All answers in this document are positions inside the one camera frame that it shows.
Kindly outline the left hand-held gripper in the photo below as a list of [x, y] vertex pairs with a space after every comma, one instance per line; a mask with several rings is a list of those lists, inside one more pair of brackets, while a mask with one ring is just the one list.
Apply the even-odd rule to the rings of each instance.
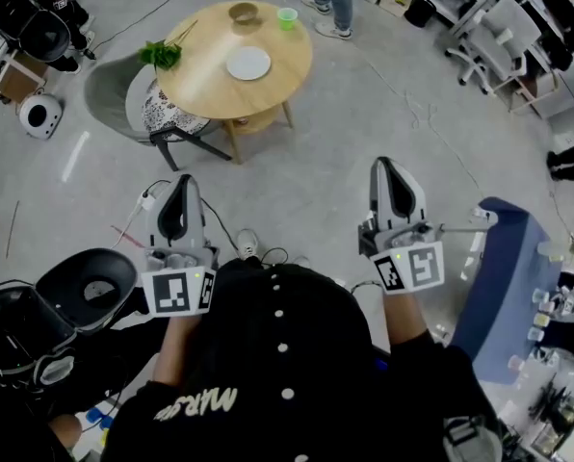
[[[157, 194], [146, 217], [151, 246], [144, 251], [143, 292], [153, 317], [193, 317], [209, 312], [219, 250], [204, 244], [202, 201], [195, 178], [183, 174]], [[176, 251], [161, 247], [199, 247]]]

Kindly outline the white plate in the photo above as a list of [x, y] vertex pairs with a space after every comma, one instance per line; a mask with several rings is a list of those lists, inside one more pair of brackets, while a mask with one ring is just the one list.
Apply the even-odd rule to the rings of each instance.
[[254, 81], [269, 72], [272, 60], [265, 50], [255, 46], [244, 46], [229, 56], [225, 66], [233, 78]]

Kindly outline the brown bowl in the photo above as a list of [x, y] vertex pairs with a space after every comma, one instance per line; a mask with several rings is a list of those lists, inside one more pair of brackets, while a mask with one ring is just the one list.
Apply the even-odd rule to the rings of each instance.
[[258, 8], [250, 2], [238, 2], [228, 9], [228, 16], [234, 24], [248, 25], [258, 16]]

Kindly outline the person's right forearm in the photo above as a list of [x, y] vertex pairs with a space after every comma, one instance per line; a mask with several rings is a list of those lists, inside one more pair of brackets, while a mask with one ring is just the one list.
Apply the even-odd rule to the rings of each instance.
[[382, 305], [391, 348], [428, 332], [421, 308], [413, 294], [384, 295]]

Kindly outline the person's left forearm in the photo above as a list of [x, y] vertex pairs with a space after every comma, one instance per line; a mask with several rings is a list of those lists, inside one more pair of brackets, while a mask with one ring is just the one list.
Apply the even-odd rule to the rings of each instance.
[[170, 318], [153, 368], [153, 382], [170, 387], [183, 385], [201, 323], [202, 316]]

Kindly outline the thin red stick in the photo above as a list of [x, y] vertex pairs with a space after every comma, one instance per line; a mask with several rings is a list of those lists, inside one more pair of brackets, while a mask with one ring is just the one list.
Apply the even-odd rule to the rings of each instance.
[[112, 228], [117, 232], [117, 240], [111, 245], [111, 249], [115, 249], [122, 242], [128, 242], [137, 248], [144, 247], [140, 241], [130, 236], [125, 230], [121, 230], [120, 228], [113, 225]]

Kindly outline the black-white patterned seat cushion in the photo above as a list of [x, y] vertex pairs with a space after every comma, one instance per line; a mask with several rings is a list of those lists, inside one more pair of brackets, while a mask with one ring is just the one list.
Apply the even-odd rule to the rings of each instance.
[[168, 127], [177, 127], [188, 134], [198, 134], [208, 126], [210, 120], [197, 115], [191, 115], [169, 101], [153, 80], [147, 90], [142, 104], [142, 123], [144, 128], [153, 133]]

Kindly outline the blue cloth-covered table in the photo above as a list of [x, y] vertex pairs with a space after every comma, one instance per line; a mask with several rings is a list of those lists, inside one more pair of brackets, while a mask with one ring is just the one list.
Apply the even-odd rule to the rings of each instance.
[[550, 237], [529, 212], [498, 197], [480, 207], [498, 221], [487, 231], [451, 344], [466, 352], [479, 380], [511, 385], [518, 370], [510, 361], [526, 360], [534, 345], [528, 339], [538, 312], [533, 293], [555, 290], [561, 263], [537, 251]]

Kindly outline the black hard-shell backpack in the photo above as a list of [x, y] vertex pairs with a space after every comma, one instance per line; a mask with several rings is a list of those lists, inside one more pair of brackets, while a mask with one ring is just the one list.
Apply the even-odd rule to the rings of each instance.
[[0, 0], [0, 35], [44, 63], [60, 59], [70, 44], [66, 24], [37, 0]]
[[0, 283], [0, 389], [39, 397], [63, 383], [82, 364], [84, 342], [115, 322], [137, 280], [126, 256], [92, 248], [36, 283]]

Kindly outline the round wooden table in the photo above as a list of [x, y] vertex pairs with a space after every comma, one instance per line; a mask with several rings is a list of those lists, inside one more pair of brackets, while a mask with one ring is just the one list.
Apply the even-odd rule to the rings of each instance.
[[[238, 23], [230, 10], [242, 3], [220, 2], [181, 21], [167, 37], [180, 46], [180, 59], [168, 70], [157, 70], [160, 89], [176, 107], [220, 124], [237, 164], [240, 136], [266, 129], [280, 115], [295, 127], [289, 100], [304, 84], [313, 61], [311, 38], [298, 17], [286, 29], [279, 20], [280, 7], [252, 1], [256, 16]], [[248, 47], [261, 49], [269, 67], [244, 80], [228, 71], [228, 62]]]

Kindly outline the green leafy plant sprig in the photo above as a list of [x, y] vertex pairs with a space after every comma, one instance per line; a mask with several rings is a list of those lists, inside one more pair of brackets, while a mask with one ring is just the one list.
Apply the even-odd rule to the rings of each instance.
[[148, 41], [145, 46], [138, 50], [138, 57], [143, 64], [153, 65], [155, 68], [169, 70], [177, 65], [182, 55], [181, 42], [196, 26], [195, 20], [188, 28], [182, 31], [176, 38], [165, 41]]

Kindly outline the person's black buttoned shirt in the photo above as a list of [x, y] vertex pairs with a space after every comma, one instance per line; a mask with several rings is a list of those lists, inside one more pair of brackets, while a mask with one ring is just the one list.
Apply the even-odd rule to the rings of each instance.
[[[170, 319], [107, 330], [109, 392], [155, 365]], [[217, 274], [181, 387], [151, 379], [118, 410], [101, 462], [501, 462], [469, 356], [428, 332], [376, 351], [354, 296], [303, 263]]]

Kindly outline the white office chair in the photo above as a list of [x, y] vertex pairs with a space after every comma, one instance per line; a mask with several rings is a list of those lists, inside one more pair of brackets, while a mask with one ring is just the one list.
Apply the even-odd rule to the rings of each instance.
[[[495, 36], [506, 28], [511, 29], [513, 38], [499, 46]], [[482, 93], [493, 95], [496, 89], [490, 85], [489, 77], [494, 75], [504, 86], [526, 75], [526, 53], [540, 37], [540, 29], [518, 2], [499, 0], [488, 10], [477, 11], [468, 30], [459, 36], [457, 46], [445, 49], [444, 55], [465, 63], [466, 68], [458, 77], [462, 86], [477, 75]]]

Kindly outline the black waste bin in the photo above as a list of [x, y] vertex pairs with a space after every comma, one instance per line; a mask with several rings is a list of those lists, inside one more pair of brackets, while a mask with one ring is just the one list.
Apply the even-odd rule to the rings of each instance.
[[408, 23], [417, 27], [425, 28], [436, 14], [436, 6], [431, 0], [411, 0], [408, 9], [404, 12], [404, 18]]

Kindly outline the cluttered white desk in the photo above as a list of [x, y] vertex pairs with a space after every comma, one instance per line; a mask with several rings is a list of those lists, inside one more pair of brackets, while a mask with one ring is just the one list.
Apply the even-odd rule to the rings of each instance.
[[515, 451], [520, 438], [535, 428], [551, 426], [565, 438], [574, 427], [570, 407], [574, 389], [574, 272], [560, 274], [543, 327], [527, 343], [527, 356], [518, 358], [516, 377], [509, 385], [483, 381], [484, 393], [502, 421], [502, 439]]

